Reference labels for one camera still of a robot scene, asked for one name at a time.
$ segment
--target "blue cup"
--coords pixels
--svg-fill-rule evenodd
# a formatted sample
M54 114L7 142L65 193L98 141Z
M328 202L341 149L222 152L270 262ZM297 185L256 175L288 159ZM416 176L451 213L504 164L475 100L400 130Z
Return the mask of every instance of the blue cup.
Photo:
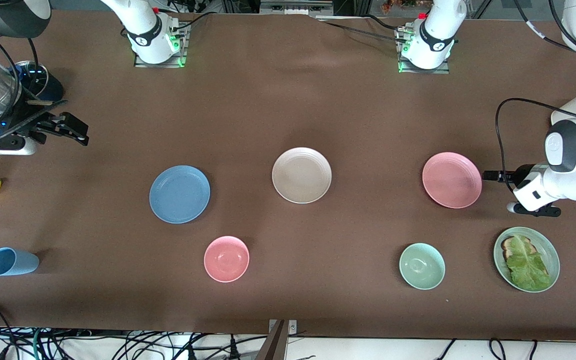
M23 275L36 271L39 257L16 248L0 248L0 276Z

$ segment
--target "toast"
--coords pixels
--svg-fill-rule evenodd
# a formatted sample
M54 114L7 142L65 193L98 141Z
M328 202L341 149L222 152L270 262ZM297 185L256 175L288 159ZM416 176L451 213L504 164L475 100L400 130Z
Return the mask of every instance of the toast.
M501 249L503 250L503 259L506 260L506 262L508 261L508 258L511 257L513 255L513 251L512 249L510 249L510 241L512 239L514 239L515 237L508 237L508 239L503 240L503 242L501 243ZM534 254L534 253L538 253L539 251L537 251L537 248L535 248L534 244L531 243L530 239L528 239L528 237L523 237L523 241L526 242L528 244L528 247L530 248L530 254ZM548 275L548 270L544 269L543 271L546 275Z

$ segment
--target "green bowl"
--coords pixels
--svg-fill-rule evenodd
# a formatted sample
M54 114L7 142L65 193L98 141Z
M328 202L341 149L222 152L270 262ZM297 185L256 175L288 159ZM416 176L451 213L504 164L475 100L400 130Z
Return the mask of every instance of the green bowl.
M501 243L504 242L505 239L512 237L513 235L523 235L530 239L530 243L537 249L537 251L541 255L541 260L543 264L546 266L546 270L548 271L548 275L550 275L550 286L546 287L546 289L539 290L539 291L531 291L525 290L521 287L513 284L510 280L510 269L506 265L506 259L504 259L504 251L501 248ZM544 235L540 232L532 230L532 228L528 227L511 227L508 230L503 231L501 235L496 239L494 243L494 248L492 250L492 256L494 259L494 265L496 269L499 271L499 274L503 277L508 284L512 285L515 289L519 289L522 292L527 293L541 293L545 292L546 290L550 289L555 285L557 279L560 277L560 257L557 255L557 251L555 250L553 244L546 239Z
M429 244L415 243L401 253L399 272L411 287L430 290L444 280L446 264L436 248Z

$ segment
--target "pink bowl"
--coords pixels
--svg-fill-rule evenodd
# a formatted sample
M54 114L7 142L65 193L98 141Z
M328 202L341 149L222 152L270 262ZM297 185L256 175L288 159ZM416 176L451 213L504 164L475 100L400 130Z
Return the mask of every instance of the pink bowl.
M467 157L454 152L434 155L423 166L423 187L446 208L470 207L482 194L482 176Z
M222 236L206 248L203 267L213 280L230 283L242 277L248 269L249 260L249 250L242 240Z

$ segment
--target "blue plate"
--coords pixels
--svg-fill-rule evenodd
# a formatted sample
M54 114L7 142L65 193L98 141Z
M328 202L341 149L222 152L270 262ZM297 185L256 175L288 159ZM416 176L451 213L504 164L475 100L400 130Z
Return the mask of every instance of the blue plate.
M193 221L208 206L210 183L198 168L174 166L155 178L150 188L150 208L166 223Z

